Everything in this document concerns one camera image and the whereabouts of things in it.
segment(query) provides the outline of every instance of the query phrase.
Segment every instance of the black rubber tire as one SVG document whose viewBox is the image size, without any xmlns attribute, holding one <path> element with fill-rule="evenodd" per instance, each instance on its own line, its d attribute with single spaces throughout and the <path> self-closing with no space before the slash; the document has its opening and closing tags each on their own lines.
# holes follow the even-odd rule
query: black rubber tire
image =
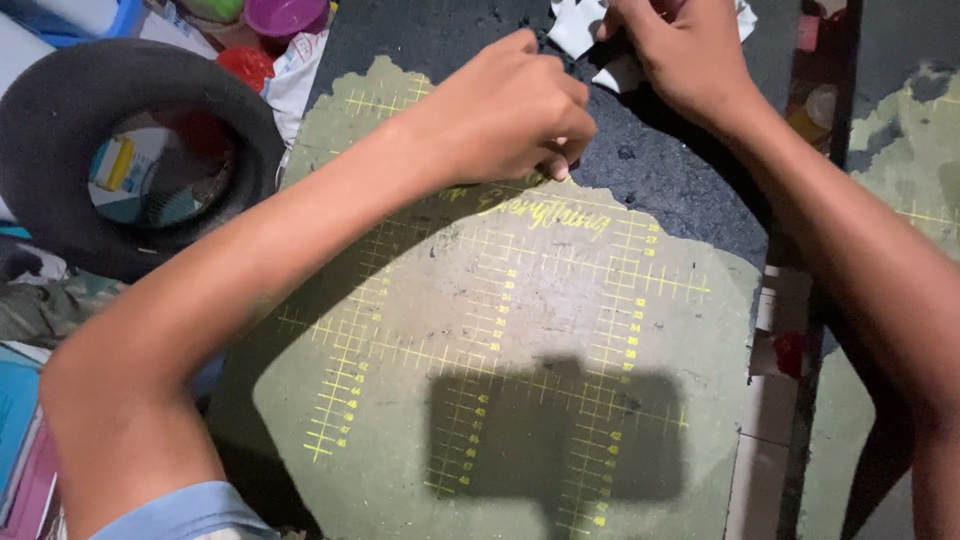
<svg viewBox="0 0 960 540">
<path fill-rule="evenodd" d="M 91 160 L 121 121 L 165 104 L 195 104 L 232 128 L 228 186 L 205 211 L 170 227 L 110 221 L 90 201 Z M 0 100 L 0 196 L 37 245 L 124 282 L 275 193 L 284 149 L 273 111 L 251 88 L 215 62 L 145 39 L 60 49 Z"/>
</svg>

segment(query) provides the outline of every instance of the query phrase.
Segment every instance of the blue sleeve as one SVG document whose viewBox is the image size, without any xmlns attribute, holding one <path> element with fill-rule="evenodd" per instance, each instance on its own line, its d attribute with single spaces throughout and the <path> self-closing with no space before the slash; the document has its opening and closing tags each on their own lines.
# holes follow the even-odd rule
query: blue sleeve
<svg viewBox="0 0 960 540">
<path fill-rule="evenodd" d="M 209 481 L 184 487 L 131 510 L 90 540 L 193 540 L 224 528 L 241 528 L 265 540 L 279 534 L 267 527 L 232 485 Z"/>
</svg>

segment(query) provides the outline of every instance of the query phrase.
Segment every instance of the purple container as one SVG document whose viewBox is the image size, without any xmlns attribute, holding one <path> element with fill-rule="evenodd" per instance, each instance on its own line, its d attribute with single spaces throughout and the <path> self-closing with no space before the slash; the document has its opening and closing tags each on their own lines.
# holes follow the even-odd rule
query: purple container
<svg viewBox="0 0 960 540">
<path fill-rule="evenodd" d="M 258 34 L 290 41 L 300 32 L 319 34 L 330 16 L 329 0 L 247 0 L 247 24 Z"/>
</svg>

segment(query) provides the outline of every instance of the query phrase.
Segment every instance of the person's right arm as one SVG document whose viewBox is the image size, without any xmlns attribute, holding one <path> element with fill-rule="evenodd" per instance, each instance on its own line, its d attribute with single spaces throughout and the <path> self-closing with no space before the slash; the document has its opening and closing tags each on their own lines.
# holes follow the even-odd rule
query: person's right arm
<svg viewBox="0 0 960 540">
<path fill-rule="evenodd" d="M 796 135 L 747 73 L 731 0 L 612 0 L 658 94 L 747 165 L 916 420 L 919 538 L 960 537 L 960 266 Z"/>
</svg>

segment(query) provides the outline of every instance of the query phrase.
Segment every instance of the pink book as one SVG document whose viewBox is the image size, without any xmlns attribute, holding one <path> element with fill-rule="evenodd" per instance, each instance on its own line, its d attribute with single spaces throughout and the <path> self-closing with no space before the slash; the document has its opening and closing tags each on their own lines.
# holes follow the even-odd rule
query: pink book
<svg viewBox="0 0 960 540">
<path fill-rule="evenodd" d="M 0 539 L 36 540 L 56 479 L 57 451 L 46 422 L 43 422 L 36 433 L 23 478 L 16 489 L 10 519 L 0 528 Z"/>
</svg>

